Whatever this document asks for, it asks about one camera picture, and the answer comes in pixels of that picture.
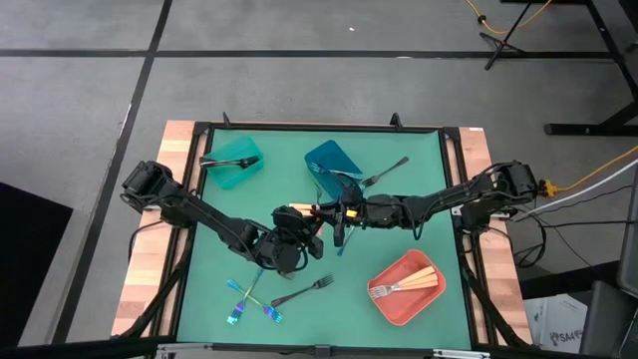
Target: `yellow cable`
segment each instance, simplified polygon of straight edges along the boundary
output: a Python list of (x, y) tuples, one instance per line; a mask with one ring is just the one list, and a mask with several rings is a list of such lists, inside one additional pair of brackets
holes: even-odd
[(633, 148), (633, 149), (631, 149), (631, 150), (627, 151), (626, 153), (624, 153), (624, 154), (622, 154), (622, 155), (618, 156), (617, 158), (615, 158), (615, 159), (611, 160), (610, 162), (606, 163), (605, 165), (603, 165), (603, 166), (599, 167), (598, 169), (596, 169), (596, 171), (592, 172), (591, 174), (589, 174), (589, 175), (585, 176), (585, 177), (584, 177), (584, 178), (582, 178), (582, 179), (579, 179), (579, 180), (578, 180), (578, 182), (576, 182), (576, 183), (574, 183), (574, 184), (572, 184), (572, 185), (570, 185), (570, 186), (567, 186), (567, 187), (565, 187), (565, 188), (557, 187), (555, 190), (556, 190), (556, 191), (566, 191), (566, 190), (574, 189), (574, 188), (575, 188), (576, 186), (578, 186), (579, 184), (581, 184), (581, 183), (585, 182), (586, 180), (589, 180), (592, 176), (594, 176), (594, 175), (598, 174), (599, 172), (601, 172), (601, 171), (605, 170), (606, 168), (608, 168), (608, 167), (609, 167), (609, 166), (611, 166), (612, 164), (615, 164), (616, 162), (618, 162), (618, 161), (620, 161), (620, 160), (622, 160), (622, 159), (626, 158), (627, 156), (629, 156), (629, 155), (631, 155), (632, 153), (634, 153), (636, 150), (638, 150), (638, 146), (636, 146), (635, 148)]
[[(529, 19), (525, 20), (522, 24), (519, 24), (518, 26), (516, 26), (516, 29), (521, 28), (525, 25), (527, 25), (531, 20), (533, 20), (536, 16), (538, 16), (538, 14), (540, 14), (543, 10), (545, 10), (545, 8), (547, 7), (547, 5), (549, 5), (551, 3), (552, 0), (547, 0), (547, 2), (540, 7), (540, 9), (538, 9), (533, 15), (531, 15), (529, 17)], [(477, 9), (477, 7), (475, 6), (475, 4), (472, 3), (472, 1), (470, 0), (466, 0), (466, 2), (468, 3), (468, 5), (470, 5), (472, 7), (472, 10), (475, 11), (475, 14), (477, 14), (477, 16), (480, 17), (480, 12)], [(491, 32), (495, 33), (496, 35), (503, 35), (509, 32), (509, 30), (506, 31), (499, 31), (499, 30), (494, 30), (493, 28), (491, 28), (488, 24), (486, 20), (482, 20), (481, 23), (485, 26), (486, 29), (490, 30)]]

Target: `teal plastic container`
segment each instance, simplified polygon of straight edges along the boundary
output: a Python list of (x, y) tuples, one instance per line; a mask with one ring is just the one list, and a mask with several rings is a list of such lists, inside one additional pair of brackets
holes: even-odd
[(259, 161), (247, 169), (240, 166), (219, 166), (208, 168), (212, 180), (224, 189), (231, 189), (245, 180), (253, 177), (263, 169), (263, 153), (250, 136), (242, 136), (219, 150), (204, 155), (207, 159), (217, 161), (241, 160), (252, 156), (259, 156)]

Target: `wooden table frame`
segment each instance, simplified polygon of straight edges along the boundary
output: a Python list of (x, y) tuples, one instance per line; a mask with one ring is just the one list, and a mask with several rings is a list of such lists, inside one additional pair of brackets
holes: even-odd
[[(288, 131), (399, 131), (416, 133), (437, 131), (441, 138), (442, 156), (447, 159), (447, 162), (444, 161), (444, 167), (448, 186), (471, 178), (491, 164), (482, 129), (404, 128), (399, 121), (394, 119), (390, 126), (271, 123), (231, 125), (230, 122), (212, 124), (195, 121), (168, 121), (159, 147), (157, 161), (171, 169), (175, 180), (188, 183), (189, 189), (197, 189), (203, 186), (205, 172), (193, 166), (194, 159), (210, 151), (214, 128), (283, 130), (284, 127)], [(159, 218), (159, 210), (147, 211), (142, 216), (140, 226), (157, 221)], [(490, 226), (506, 231), (504, 222), (498, 219), (492, 219)], [(168, 224), (159, 224), (138, 234), (112, 329), (114, 335), (127, 330), (142, 314), (184, 254), (184, 246), (187, 243), (192, 243), (193, 237), (194, 230), (172, 229)], [(463, 238), (463, 243), (465, 248), (470, 248), (472, 245), (471, 239), (467, 236)], [(491, 301), (515, 333), (530, 343), (531, 336), (509, 241), (502, 234), (488, 231), (481, 234), (480, 239), (476, 238), (474, 244), (476, 245), (472, 245), (473, 252), (467, 254), (473, 272), (483, 287), (486, 287)], [(160, 311), (161, 315), (155, 318), (145, 331), (144, 336), (176, 333), (176, 325), (179, 320), (178, 309), (181, 308), (186, 280), (187, 278), (181, 280), (173, 289)], [(469, 328), (473, 345), (478, 343), (503, 345), (504, 341), (495, 331), (493, 325), (485, 320), (476, 296), (470, 292), (464, 281), (462, 283), (469, 311)]]

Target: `white cable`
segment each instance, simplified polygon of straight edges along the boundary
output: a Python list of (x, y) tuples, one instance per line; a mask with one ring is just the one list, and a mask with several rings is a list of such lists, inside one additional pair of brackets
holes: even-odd
[(591, 191), (591, 190), (593, 190), (593, 189), (595, 189), (595, 188), (597, 188), (597, 187), (599, 187), (599, 186), (601, 186), (601, 185), (603, 185), (603, 184), (605, 184), (605, 183), (609, 182), (610, 180), (612, 180), (612, 179), (613, 179), (613, 178), (615, 178), (616, 176), (618, 176), (618, 175), (620, 175), (620, 174), (624, 173), (625, 171), (629, 170), (631, 167), (633, 167), (633, 166), (634, 166), (634, 165), (636, 165), (636, 164), (638, 164), (638, 160), (635, 160), (635, 161), (634, 161), (634, 162), (632, 162), (631, 164), (629, 164), (629, 165), (625, 166), (624, 168), (620, 169), (620, 170), (619, 170), (618, 172), (616, 172), (615, 174), (611, 175), (610, 177), (608, 177), (608, 178), (606, 178), (606, 179), (604, 179), (604, 180), (600, 181), (599, 183), (597, 183), (597, 184), (595, 184), (595, 185), (593, 185), (593, 186), (590, 186), (590, 187), (588, 187), (588, 188), (586, 188), (586, 189), (584, 189), (584, 190), (582, 190), (582, 191), (580, 191), (580, 192), (578, 192), (578, 193), (572, 194), (572, 195), (567, 196), (567, 197), (565, 197), (565, 198), (563, 198), (563, 199), (555, 200), (555, 201), (553, 201), (553, 202), (551, 202), (551, 203), (548, 203), (548, 204), (546, 204), (546, 205), (542, 205), (542, 206), (540, 206), (540, 207), (538, 207), (538, 208), (535, 208), (534, 210), (531, 210), (531, 211), (529, 211), (529, 212), (525, 213), (525, 214), (524, 214), (521, 218), (519, 218), (519, 219), (515, 220), (515, 222), (521, 221), (521, 220), (523, 220), (523, 219), (525, 219), (525, 218), (529, 217), (530, 215), (532, 215), (532, 214), (534, 214), (534, 213), (536, 213), (536, 212), (538, 212), (538, 211), (540, 211), (540, 210), (550, 208), (550, 207), (555, 206), (555, 205), (557, 205), (557, 204), (559, 204), (559, 203), (563, 203), (563, 202), (565, 202), (565, 201), (567, 201), (567, 200), (570, 200), (570, 199), (576, 198), (576, 197), (578, 197), (578, 196), (580, 196), (580, 195), (582, 195), (582, 194), (586, 194), (587, 192), (589, 192), (589, 191)]

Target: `green table surface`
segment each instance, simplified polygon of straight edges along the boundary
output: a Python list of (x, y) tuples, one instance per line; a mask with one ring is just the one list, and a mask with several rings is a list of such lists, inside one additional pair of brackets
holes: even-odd
[[(250, 218), (272, 226), (270, 213), (290, 202), (312, 203), (316, 190), (304, 156), (328, 140), (335, 140), (363, 171), (375, 175), (403, 156), (410, 161), (366, 190), (375, 193), (423, 195), (445, 188), (438, 134), (327, 133), (215, 130), (213, 151), (250, 135), (264, 153), (261, 172), (233, 189), (221, 189), (207, 177), (203, 200), (229, 216)], [(322, 200), (328, 201), (327, 194)], [(324, 256), (309, 259), (293, 280), (266, 271), (252, 294), (262, 302), (289, 294), (332, 273), (335, 282), (287, 302), (275, 323), (261, 308), (246, 303), (235, 325), (226, 323), (241, 295), (226, 285), (234, 279), (244, 288), (257, 266), (232, 253), (211, 229), (196, 229), (188, 270), (179, 342), (272, 345), (336, 345), (377, 348), (470, 349), (453, 226), (448, 211), (428, 221), (421, 240), (410, 230), (355, 229), (343, 256), (337, 256), (332, 228), (324, 226)], [(446, 291), (404, 326), (395, 326), (379, 312), (367, 293), (367, 282), (410, 248), (422, 250), (446, 278)]]

